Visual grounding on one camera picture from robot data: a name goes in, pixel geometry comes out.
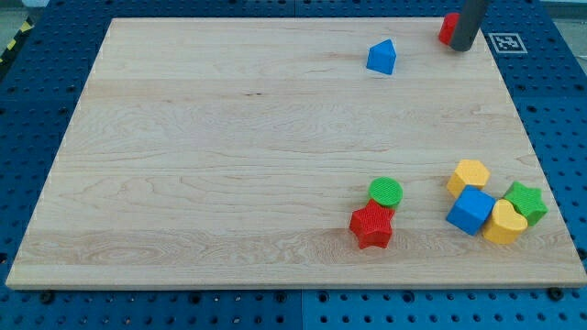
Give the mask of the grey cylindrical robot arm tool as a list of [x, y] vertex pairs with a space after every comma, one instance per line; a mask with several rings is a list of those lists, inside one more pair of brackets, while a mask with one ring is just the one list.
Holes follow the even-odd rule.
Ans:
[[471, 49], [488, 10], [490, 0], [465, 0], [449, 46], [459, 52]]

